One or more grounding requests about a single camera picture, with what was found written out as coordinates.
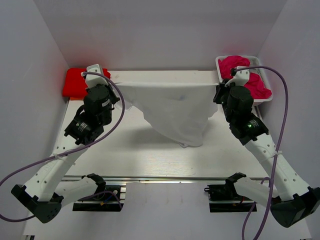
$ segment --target white basket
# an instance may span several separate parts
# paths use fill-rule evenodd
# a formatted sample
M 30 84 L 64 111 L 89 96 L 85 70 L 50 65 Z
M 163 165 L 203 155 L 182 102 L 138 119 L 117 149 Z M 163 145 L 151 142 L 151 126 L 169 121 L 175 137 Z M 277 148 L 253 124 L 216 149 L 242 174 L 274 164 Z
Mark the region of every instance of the white basket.
M 229 56 L 218 56 L 215 58 L 215 64 L 216 64 L 216 69 L 218 71 L 218 77 L 219 77 L 219 81 L 220 83 L 222 83 L 223 79 L 221 78 L 221 74 L 220 74 L 220 68 L 219 68 L 219 63 L 218 63 L 218 60 L 224 60 L 226 57 L 229 57 Z M 249 59 L 250 61 L 250 66 L 257 66 L 257 65 L 261 65 L 260 61 L 259 61 L 259 58 L 257 58 L 256 56 L 241 56 L 243 58 L 246 58 L 246 59 Z M 265 70 L 263 68 L 254 68 L 254 69 L 249 69 L 249 71 L 251 73 L 255 73 L 255 74 L 258 74 L 261 78 L 261 80 L 263 81 L 263 84 L 264 86 L 267 88 L 267 89 L 270 89 L 271 92 L 272 92 L 272 89 L 270 87 L 270 84 L 269 84 L 269 81 L 267 79 L 267 76 L 266 76 L 266 73 L 265 73 Z M 254 99 L 253 100 L 253 106 L 258 106 L 259 104 L 263 103 L 263 102 L 269 102 L 271 101 L 273 98 L 273 95 L 271 94 L 271 96 L 267 99 Z

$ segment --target white towel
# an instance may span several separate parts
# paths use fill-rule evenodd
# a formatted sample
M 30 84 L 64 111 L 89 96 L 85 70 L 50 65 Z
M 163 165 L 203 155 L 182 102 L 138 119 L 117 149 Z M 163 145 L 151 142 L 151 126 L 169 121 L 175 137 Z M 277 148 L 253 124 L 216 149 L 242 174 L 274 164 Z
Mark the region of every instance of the white towel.
M 208 118 L 218 110 L 213 103 L 216 84 L 123 82 L 117 86 L 127 110 L 138 108 L 157 132 L 183 148 L 203 144 Z

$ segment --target white backdrop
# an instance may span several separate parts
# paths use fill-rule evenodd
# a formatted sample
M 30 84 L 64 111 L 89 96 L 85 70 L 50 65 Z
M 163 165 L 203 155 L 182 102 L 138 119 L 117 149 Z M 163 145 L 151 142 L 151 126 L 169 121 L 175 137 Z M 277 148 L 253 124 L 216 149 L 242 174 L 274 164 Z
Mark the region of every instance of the white backdrop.
M 71 67 L 210 70 L 256 56 L 286 0 L 34 0 Z
M 51 151 L 66 106 L 61 97 L 67 63 L 32 0 L 0 7 L 0 179 Z M 24 171 L 0 188 L 0 213 L 27 216 L 11 195 L 36 171 Z M 0 239 L 20 240 L 23 223 L 0 220 Z
M 320 187 L 320 1 L 290 0 L 259 53 L 262 62 L 283 74 L 289 90 L 289 113 L 281 149 L 311 187 Z M 274 135 L 284 114 L 282 82 L 269 74 L 273 100 L 263 104 L 263 119 Z M 320 240 L 320 209 L 306 219 L 313 240 Z

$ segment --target red cloth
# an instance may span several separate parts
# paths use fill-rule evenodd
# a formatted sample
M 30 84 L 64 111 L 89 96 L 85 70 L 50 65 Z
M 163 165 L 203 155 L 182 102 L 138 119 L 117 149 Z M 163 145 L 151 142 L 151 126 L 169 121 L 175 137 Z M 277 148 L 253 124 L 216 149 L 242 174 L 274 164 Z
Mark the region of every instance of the red cloth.
M 81 73 L 85 71 L 85 68 L 70 68 L 66 72 L 65 83 L 62 90 L 63 97 L 83 99 L 87 95 L 86 88 L 88 86 L 85 79 L 81 76 Z M 108 78 L 111 76 L 106 68 L 103 68 L 103 74 Z
M 222 79 L 232 79 L 231 69 L 237 66 L 249 67 L 250 61 L 242 56 L 227 56 L 222 61 L 218 60 L 218 64 Z M 265 88 L 264 82 L 256 73 L 250 72 L 249 81 L 244 86 L 250 90 L 251 96 L 254 99 L 268 99 L 272 95 L 272 92 Z

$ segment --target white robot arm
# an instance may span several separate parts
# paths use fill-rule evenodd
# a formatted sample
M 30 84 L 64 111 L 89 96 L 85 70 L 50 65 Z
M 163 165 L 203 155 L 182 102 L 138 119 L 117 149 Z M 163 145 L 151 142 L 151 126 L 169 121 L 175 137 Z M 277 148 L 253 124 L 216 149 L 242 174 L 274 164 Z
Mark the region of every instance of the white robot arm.
M 277 222 L 288 228 L 317 209 L 320 204 L 320 188 L 311 188 L 290 166 L 282 152 L 276 152 L 276 145 L 268 128 L 251 113 L 254 100 L 250 91 L 244 87 L 249 80 L 249 71 L 241 66 L 237 68 L 231 71 L 234 75 L 232 80 L 226 80 L 216 87 L 213 101 L 222 105 L 232 134 L 256 157 L 270 177 L 274 156 L 277 155 L 273 178 L 276 190 L 272 192 L 270 210 Z M 236 173 L 225 182 L 224 189 L 219 192 L 215 191 L 213 185 L 209 185 L 205 191 L 210 193 L 210 198 L 223 198 L 223 195 L 231 198 L 245 196 L 265 207 L 270 200 L 271 189 L 249 179 L 243 173 Z
M 87 67 L 87 72 L 103 74 L 98 65 Z M 112 120 L 113 105 L 119 100 L 109 83 L 101 76 L 86 75 L 88 95 L 73 121 L 65 129 L 58 146 L 52 153 L 55 160 L 47 162 L 24 185 L 15 185 L 11 193 L 42 223 L 51 221 L 62 207 L 83 197 L 105 190 L 102 177 L 92 173 L 81 180 L 61 186 L 60 182 L 69 168 L 88 148 L 60 156 L 65 151 L 92 144 Z

